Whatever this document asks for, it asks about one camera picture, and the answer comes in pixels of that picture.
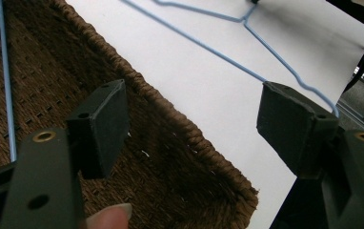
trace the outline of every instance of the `woven wicker surface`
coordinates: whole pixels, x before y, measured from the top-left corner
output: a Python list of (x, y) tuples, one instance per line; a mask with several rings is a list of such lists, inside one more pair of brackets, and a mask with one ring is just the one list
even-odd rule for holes
[[(130, 202), (130, 228), (249, 224), (257, 204), (251, 183), (71, 6), (12, 0), (5, 10), (18, 142), (40, 128), (65, 128), (95, 88), (126, 81), (130, 137), (111, 178), (82, 180), (87, 215)], [(1, 63), (0, 54), (0, 166), (9, 163)]]

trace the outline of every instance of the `black object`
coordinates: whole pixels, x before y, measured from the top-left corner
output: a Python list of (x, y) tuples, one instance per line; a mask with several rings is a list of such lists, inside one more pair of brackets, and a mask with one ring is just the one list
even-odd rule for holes
[(119, 154), (129, 130), (124, 81), (97, 89), (69, 124), (70, 135), (29, 135), (18, 161), (0, 168), (0, 228), (86, 228), (77, 173), (103, 177)]
[(107, 177), (129, 130), (124, 81), (95, 90), (71, 113), (67, 125), (83, 177)]
[[(318, 117), (321, 109), (289, 87), (266, 82), (258, 132), (298, 178), (322, 181), (329, 228), (364, 228), (364, 132), (343, 131), (335, 117), (326, 114)], [(285, 201), (289, 206), (283, 205), (273, 228), (304, 228), (304, 224), (293, 219), (295, 214), (305, 218), (305, 211), (290, 209), (296, 205), (296, 198), (289, 198)], [(325, 228), (324, 219), (309, 223), (312, 224), (307, 228)]]

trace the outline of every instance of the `blue wire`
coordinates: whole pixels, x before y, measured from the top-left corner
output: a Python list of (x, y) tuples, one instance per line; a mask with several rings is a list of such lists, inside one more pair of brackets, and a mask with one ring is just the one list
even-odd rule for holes
[(248, 73), (250, 75), (252, 75), (253, 77), (255, 77), (256, 79), (260, 80), (261, 82), (265, 82), (267, 81), (264, 77), (260, 76), (258, 73), (255, 73), (247, 68), (245, 68), (244, 66), (240, 65), (239, 63), (237, 63), (236, 61), (232, 60), (231, 58), (229, 58), (227, 55), (213, 49), (212, 47), (204, 44), (203, 42), (197, 40), (196, 38), (190, 36), (189, 34), (187, 34), (184, 31), (181, 31), (180, 29), (178, 29), (177, 27), (171, 25), (170, 23), (166, 22), (165, 20), (155, 16), (154, 14), (140, 8), (139, 6), (137, 6), (136, 4), (134, 4), (133, 2), (129, 1), (129, 0), (122, 0), (124, 3), (128, 4), (129, 6), (131, 6), (132, 8), (134, 8), (135, 10), (138, 10), (140, 12), (142, 12), (143, 14), (149, 16), (151, 19), (157, 21), (158, 23), (162, 24), (163, 26), (169, 28), (172, 31), (175, 31), (176, 33), (182, 35), (183, 37), (191, 40), (193, 43), (195, 43), (196, 45), (202, 47), (203, 49), (217, 55), (218, 57), (224, 59), (225, 61), (229, 62), (230, 64), (234, 65), (236, 68), (240, 69), (241, 71)]
[(7, 37), (5, 31), (3, 1), (0, 0), (0, 35), (3, 54), (4, 87), (6, 91), (7, 119), (10, 137), (10, 161), (16, 160), (15, 126), (13, 123), (12, 97), (10, 92), (10, 68), (8, 62)]
[(199, 8), (195, 8), (195, 7), (191, 7), (188, 5), (184, 5), (184, 4), (180, 4), (180, 3), (175, 3), (175, 2), (164, 2), (161, 0), (153, 0), (155, 3), (157, 3), (160, 6), (169, 6), (169, 7), (175, 7), (175, 8), (179, 8), (179, 9), (183, 9), (183, 10), (190, 10), (190, 11), (195, 11), (195, 12), (199, 12), (199, 13), (203, 13), (209, 16), (213, 16), (213, 17), (217, 17), (217, 18), (221, 18), (224, 20), (228, 20), (228, 21), (232, 21), (235, 23), (240, 23), (242, 21), (244, 21), (244, 27), (245, 29), (247, 29), (266, 49), (268, 49), (268, 51), (274, 55), (275, 58), (277, 58), (277, 60), (280, 61), (280, 63), (286, 67), (287, 70), (289, 70), (289, 72), (295, 77), (295, 79), (297, 80), (298, 84), (305, 90), (307, 91), (311, 91), (313, 93), (315, 93), (316, 95), (318, 95), (325, 103), (327, 103), (334, 112), (334, 115), (336, 117), (339, 117), (339, 110), (336, 108), (336, 106), (333, 104), (333, 102), (325, 95), (323, 94), (321, 91), (319, 91), (317, 88), (312, 87), (307, 85), (303, 79), (300, 77), (300, 75), (274, 50), (272, 49), (272, 47), (265, 41), (262, 39), (262, 37), (260, 37), (259, 34), (257, 34), (249, 25), (248, 25), (248, 20), (250, 15), (253, 13), (253, 11), (256, 9), (257, 5), (254, 5), (248, 12), (246, 15), (244, 15), (241, 18), (236, 18), (236, 17), (231, 17), (225, 14), (221, 14), (218, 12), (213, 12), (213, 11), (209, 11), (209, 10), (202, 10)]

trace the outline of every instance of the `white surface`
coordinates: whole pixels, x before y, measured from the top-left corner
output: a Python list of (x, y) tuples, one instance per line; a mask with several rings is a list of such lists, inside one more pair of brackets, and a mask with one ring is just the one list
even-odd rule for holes
[[(153, 1), (132, 0), (270, 81), (301, 90), (290, 73), (242, 26)], [(294, 175), (258, 135), (262, 84), (119, 0), (68, 0), (175, 108), (187, 115), (259, 190), (250, 228), (269, 228)], [(242, 16), (244, 0), (178, 0)], [(337, 101), (364, 52), (364, 26), (324, 0), (262, 0), (254, 29), (307, 83)]]

